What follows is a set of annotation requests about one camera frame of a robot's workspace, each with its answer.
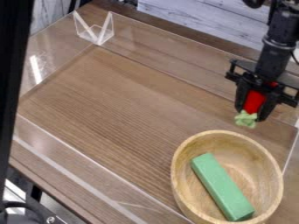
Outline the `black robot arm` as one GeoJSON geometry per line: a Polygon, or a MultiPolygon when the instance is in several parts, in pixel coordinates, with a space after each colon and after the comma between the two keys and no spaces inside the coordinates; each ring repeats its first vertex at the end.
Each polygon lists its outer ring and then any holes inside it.
{"type": "Polygon", "coordinates": [[[232,59],[226,78],[236,83],[238,123],[263,122],[278,104],[299,104],[299,75],[287,72],[299,44],[299,0],[272,0],[256,62],[232,59]]]}

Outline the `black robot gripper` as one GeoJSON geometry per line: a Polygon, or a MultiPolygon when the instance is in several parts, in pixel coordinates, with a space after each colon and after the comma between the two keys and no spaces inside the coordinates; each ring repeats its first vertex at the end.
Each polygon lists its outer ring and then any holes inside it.
{"type": "Polygon", "coordinates": [[[230,61],[230,69],[226,78],[236,83],[235,109],[242,111],[248,91],[256,90],[264,94],[264,101],[258,110],[256,120],[263,122],[272,113],[278,104],[286,104],[296,107],[299,104],[299,75],[283,72],[275,81],[268,81],[255,73],[256,63],[243,59],[230,61]],[[295,95],[286,92],[275,92],[275,88],[291,88],[295,95]]]}

